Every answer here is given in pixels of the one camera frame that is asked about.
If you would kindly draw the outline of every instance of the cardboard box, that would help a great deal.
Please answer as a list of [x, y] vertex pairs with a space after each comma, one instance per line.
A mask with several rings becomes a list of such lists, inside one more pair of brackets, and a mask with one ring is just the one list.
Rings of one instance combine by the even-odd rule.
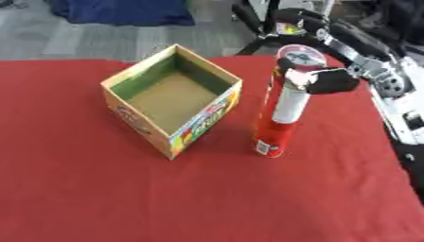
[[241, 82], [176, 44], [101, 85], [109, 108], [173, 159], [239, 102]]

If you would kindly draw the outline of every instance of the red tablecloth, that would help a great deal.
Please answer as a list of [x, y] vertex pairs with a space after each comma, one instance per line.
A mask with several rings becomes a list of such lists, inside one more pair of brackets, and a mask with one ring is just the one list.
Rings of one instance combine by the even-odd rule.
[[424, 241], [363, 86], [315, 96], [268, 160], [250, 139], [274, 59], [215, 62], [241, 103], [173, 162], [106, 108], [99, 83], [128, 64], [0, 62], [0, 241]]

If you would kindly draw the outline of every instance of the can lid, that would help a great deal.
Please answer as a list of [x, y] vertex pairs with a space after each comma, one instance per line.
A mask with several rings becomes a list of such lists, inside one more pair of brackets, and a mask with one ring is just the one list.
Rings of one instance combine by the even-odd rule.
[[278, 50], [277, 57], [287, 58], [296, 67], [318, 68], [326, 67], [327, 59], [318, 50], [302, 44], [289, 44]]

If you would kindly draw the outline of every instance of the gray carpet floor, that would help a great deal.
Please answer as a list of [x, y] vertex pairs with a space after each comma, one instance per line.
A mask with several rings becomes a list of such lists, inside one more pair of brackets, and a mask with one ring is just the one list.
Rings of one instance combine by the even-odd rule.
[[106, 59], [139, 61], [179, 43], [204, 57], [233, 55], [254, 36], [231, 20], [228, 0], [195, 0], [196, 26], [71, 25], [43, 0], [17, 1], [24, 9], [0, 9], [0, 61]]

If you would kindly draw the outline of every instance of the red can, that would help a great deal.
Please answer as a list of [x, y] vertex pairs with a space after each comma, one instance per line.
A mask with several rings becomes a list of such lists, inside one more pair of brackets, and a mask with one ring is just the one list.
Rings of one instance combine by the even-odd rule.
[[[301, 73], [327, 66], [327, 59], [322, 53], [300, 44], [282, 47], [277, 58], [287, 59], [291, 62], [291, 69]], [[304, 88], [294, 84], [298, 81], [281, 75], [287, 71], [278, 66], [274, 69], [264, 106], [256, 123], [255, 150], [268, 158], [277, 158], [284, 153], [310, 98]]]

